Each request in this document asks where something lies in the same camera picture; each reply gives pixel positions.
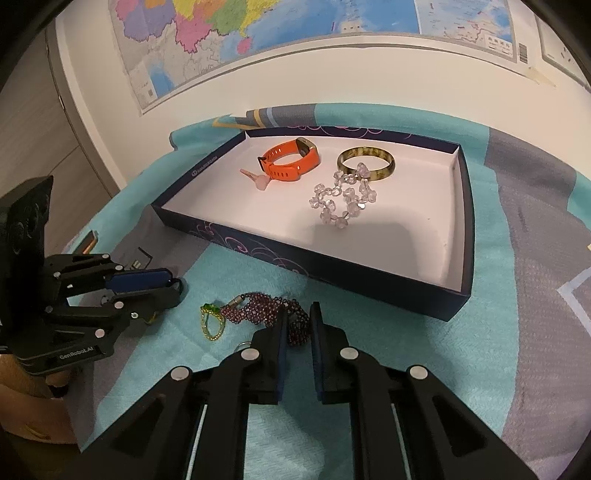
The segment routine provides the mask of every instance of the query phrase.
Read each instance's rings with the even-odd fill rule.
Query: gray fabric
[[[271,119],[269,118],[269,115],[267,114],[267,110],[269,110],[269,109],[268,108],[259,109],[259,117],[261,118],[263,125],[265,125],[268,128],[271,128],[271,127],[274,127],[275,125],[273,125],[273,122],[271,122]]]
[[[591,232],[567,211],[576,172],[557,158],[491,129],[485,166],[509,223],[519,311],[502,438],[541,480],[555,480],[591,429],[591,337],[557,291],[591,266]],[[577,290],[590,298],[591,282]]]
[[[176,277],[181,277],[197,261],[209,245],[192,235],[164,226],[151,206],[147,206],[136,227],[111,252],[111,258],[129,265],[135,259],[152,256],[148,268],[168,268]],[[97,306],[105,290],[85,295],[80,305]],[[109,358],[83,366],[82,373],[70,384],[66,395],[68,411],[80,444],[92,434],[96,409],[107,395],[121,369],[133,353],[147,326],[141,320],[131,321],[129,328],[115,342],[115,353]]]
[[[280,127],[299,127],[316,125],[315,103],[303,105],[274,106],[272,108],[273,118]]]
[[[248,112],[246,112],[246,116],[235,116],[234,120],[236,121],[236,123],[238,125],[246,125],[248,127],[255,127],[255,128],[261,127],[255,119],[255,111],[254,110],[249,110]]]

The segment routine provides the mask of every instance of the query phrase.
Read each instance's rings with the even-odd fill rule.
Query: map
[[[506,0],[109,0],[142,110],[213,69],[286,44],[405,34],[514,58]]]
[[[542,58],[551,65],[565,72],[566,75],[572,77],[587,90],[591,89],[581,67],[579,67],[571,52],[569,52],[569,49],[566,48],[566,45],[564,45],[556,32],[541,18],[536,17],[535,19],[540,32]]]

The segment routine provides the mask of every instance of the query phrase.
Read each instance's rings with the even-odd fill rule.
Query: gold ring
[[[209,320],[210,315],[217,318],[217,321],[220,323],[220,328],[215,335],[212,335],[207,328],[207,321]],[[225,327],[226,319],[221,314],[218,307],[210,303],[206,303],[201,307],[201,330],[203,331],[203,334],[207,340],[211,340],[212,342],[218,340],[222,336]]]
[[[340,171],[348,175],[355,174],[357,170],[355,168],[349,168],[344,162],[350,158],[363,157],[364,155],[367,155],[368,157],[378,157],[388,162],[387,167],[380,168],[379,170],[370,170],[369,173],[371,175],[368,179],[369,181],[383,180],[389,177],[394,171],[394,168],[396,168],[396,162],[394,161],[392,154],[377,147],[355,147],[345,150],[339,155],[339,158],[337,158],[336,166]]]

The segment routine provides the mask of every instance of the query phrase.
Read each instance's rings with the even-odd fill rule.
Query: smartwatch
[[[299,153],[302,158],[292,163],[275,165],[275,162],[286,155]],[[298,137],[295,140],[277,145],[262,157],[258,157],[261,170],[273,180],[295,181],[320,164],[318,149],[310,140]]]

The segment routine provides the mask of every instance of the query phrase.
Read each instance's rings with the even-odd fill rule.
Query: amber bangle
[[[383,180],[389,177],[396,168],[396,162],[394,161],[392,154],[376,147],[355,147],[345,150],[339,155],[339,158],[337,158],[336,166],[340,171],[348,175],[355,174],[357,170],[355,168],[347,167],[344,162],[353,157],[363,156],[378,157],[388,162],[387,167],[380,168],[379,170],[370,170],[369,172],[371,175],[368,179],[369,181]]]

